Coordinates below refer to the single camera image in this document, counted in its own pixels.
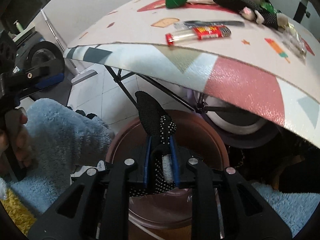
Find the person's left hand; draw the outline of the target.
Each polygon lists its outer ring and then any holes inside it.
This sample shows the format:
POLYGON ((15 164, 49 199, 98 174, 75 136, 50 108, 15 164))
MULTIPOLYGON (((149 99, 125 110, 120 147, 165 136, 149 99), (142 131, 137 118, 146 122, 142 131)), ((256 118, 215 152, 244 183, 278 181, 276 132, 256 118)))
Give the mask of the person's left hand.
POLYGON ((31 147, 31 137, 25 127, 27 121, 27 113, 23 107, 12 109, 4 116, 5 130, 1 128, 1 176, 9 173, 9 164, 4 157, 9 144, 20 167, 29 167, 36 159, 31 147))

